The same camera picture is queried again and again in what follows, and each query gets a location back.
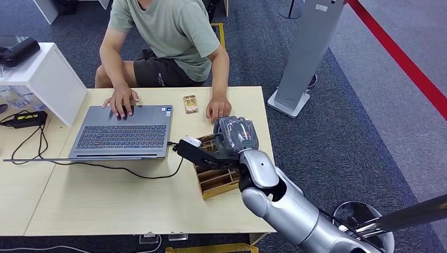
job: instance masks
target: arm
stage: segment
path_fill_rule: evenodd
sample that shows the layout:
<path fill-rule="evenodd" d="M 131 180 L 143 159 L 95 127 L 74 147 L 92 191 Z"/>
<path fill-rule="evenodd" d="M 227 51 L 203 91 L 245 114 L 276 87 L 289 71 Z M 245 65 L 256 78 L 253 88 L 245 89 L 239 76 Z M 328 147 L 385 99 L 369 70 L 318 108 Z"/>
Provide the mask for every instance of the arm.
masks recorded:
<path fill-rule="evenodd" d="M 196 47 L 201 57 L 208 57 L 212 64 L 212 96 L 206 108 L 206 116 L 211 121 L 228 116 L 231 104 L 227 100 L 229 57 L 220 45 L 209 24 L 203 4 L 187 3 L 179 17 L 179 27 Z"/>
<path fill-rule="evenodd" d="M 99 48 L 102 66 L 110 81 L 112 81 L 114 88 L 129 87 L 124 79 L 123 63 L 120 56 L 121 47 L 126 36 L 127 33 L 113 28 L 107 28 L 101 47 Z"/>
<path fill-rule="evenodd" d="M 229 115 L 231 112 L 231 104 L 227 100 L 230 58 L 225 48 L 221 45 L 208 55 L 208 58 L 212 64 L 212 95 L 207 107 L 207 118 L 215 121 L 222 116 Z"/>
<path fill-rule="evenodd" d="M 130 99 L 134 99 L 137 102 L 139 100 L 137 93 L 129 88 L 124 78 L 120 51 L 126 36 L 127 33 L 109 27 L 105 32 L 104 40 L 99 49 L 102 66 L 114 88 L 112 97 L 104 101 L 103 107 L 110 104 L 110 109 L 115 116 L 120 115 L 122 118 L 124 117 L 123 106 L 126 108 L 128 115 L 132 115 Z"/>

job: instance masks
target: finger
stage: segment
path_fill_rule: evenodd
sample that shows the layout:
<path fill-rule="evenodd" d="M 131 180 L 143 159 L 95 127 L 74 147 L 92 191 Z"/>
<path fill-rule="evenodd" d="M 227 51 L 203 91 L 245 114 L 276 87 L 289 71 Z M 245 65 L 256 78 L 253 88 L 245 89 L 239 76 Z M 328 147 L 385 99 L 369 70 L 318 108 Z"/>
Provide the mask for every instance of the finger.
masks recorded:
<path fill-rule="evenodd" d="M 132 90 L 132 99 L 134 99 L 136 102 L 140 101 L 138 94 L 134 90 Z"/>
<path fill-rule="evenodd" d="M 224 117 L 224 109 L 225 109 L 225 105 L 219 107 L 219 118 L 223 118 Z"/>
<path fill-rule="evenodd" d="M 118 111 L 116 110 L 115 102 L 116 102 L 116 97 L 113 96 L 112 99 L 110 100 L 110 109 L 112 109 L 113 114 L 115 114 L 115 116 L 118 117 Z"/>
<path fill-rule="evenodd" d="M 130 107 L 130 100 L 127 98 L 124 98 L 124 107 L 127 110 L 127 114 L 129 116 L 132 116 L 132 107 Z"/>
<path fill-rule="evenodd" d="M 116 100 L 116 109 L 122 118 L 124 117 L 123 100 L 129 100 L 129 98 L 122 96 Z"/>
<path fill-rule="evenodd" d="M 207 105 L 207 108 L 205 109 L 205 111 L 206 111 L 207 119 L 211 119 L 211 106 L 209 104 Z"/>
<path fill-rule="evenodd" d="M 226 103 L 225 104 L 225 109 L 223 110 L 223 115 L 224 116 L 230 116 L 230 112 L 231 112 L 231 104 L 230 103 Z"/>
<path fill-rule="evenodd" d="M 218 118 L 219 118 L 219 106 L 218 105 L 213 105 L 211 121 L 215 122 Z"/>
<path fill-rule="evenodd" d="M 104 103 L 102 104 L 102 107 L 105 108 L 105 107 L 110 103 L 110 100 L 112 100 L 112 98 L 108 98 L 108 99 L 106 99 L 106 100 L 104 101 Z"/>

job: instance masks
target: man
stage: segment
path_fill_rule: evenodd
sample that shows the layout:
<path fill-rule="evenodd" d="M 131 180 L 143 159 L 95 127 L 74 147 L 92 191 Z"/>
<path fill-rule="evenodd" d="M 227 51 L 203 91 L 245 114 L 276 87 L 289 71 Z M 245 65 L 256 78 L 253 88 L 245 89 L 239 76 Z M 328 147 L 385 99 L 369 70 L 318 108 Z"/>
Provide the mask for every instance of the man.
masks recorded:
<path fill-rule="evenodd" d="M 151 50 L 134 61 L 120 58 L 127 33 L 136 27 Z M 114 0 L 109 27 L 100 47 L 102 65 L 95 88 L 114 88 L 110 104 L 115 116 L 129 115 L 134 87 L 202 86 L 212 70 L 212 96 L 206 109 L 211 121 L 227 116 L 229 58 L 208 21 L 201 0 Z"/>

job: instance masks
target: red tape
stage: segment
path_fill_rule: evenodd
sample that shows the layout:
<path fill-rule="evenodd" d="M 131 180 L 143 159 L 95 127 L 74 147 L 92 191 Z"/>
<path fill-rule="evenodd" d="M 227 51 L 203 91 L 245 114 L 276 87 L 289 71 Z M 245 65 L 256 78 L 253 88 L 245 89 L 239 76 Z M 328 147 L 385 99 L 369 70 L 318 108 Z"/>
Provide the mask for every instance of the red tape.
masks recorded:
<path fill-rule="evenodd" d="M 349 5 L 365 23 L 368 29 L 377 38 L 380 44 L 388 51 L 401 69 L 416 84 L 425 97 L 433 104 L 439 113 L 447 120 L 447 98 L 433 84 L 432 81 L 416 66 L 405 52 L 394 42 L 371 14 L 359 3 L 358 0 L 348 0 Z"/>

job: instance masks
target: man's left hand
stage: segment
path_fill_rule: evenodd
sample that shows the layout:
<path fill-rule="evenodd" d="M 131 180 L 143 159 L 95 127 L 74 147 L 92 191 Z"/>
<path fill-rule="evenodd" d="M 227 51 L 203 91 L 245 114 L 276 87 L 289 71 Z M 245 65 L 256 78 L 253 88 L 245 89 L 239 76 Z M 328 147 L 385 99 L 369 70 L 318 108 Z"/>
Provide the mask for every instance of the man's left hand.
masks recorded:
<path fill-rule="evenodd" d="M 211 122 L 218 118 L 228 116 L 231 112 L 231 104 L 226 96 L 212 96 L 206 109 L 206 115 Z"/>

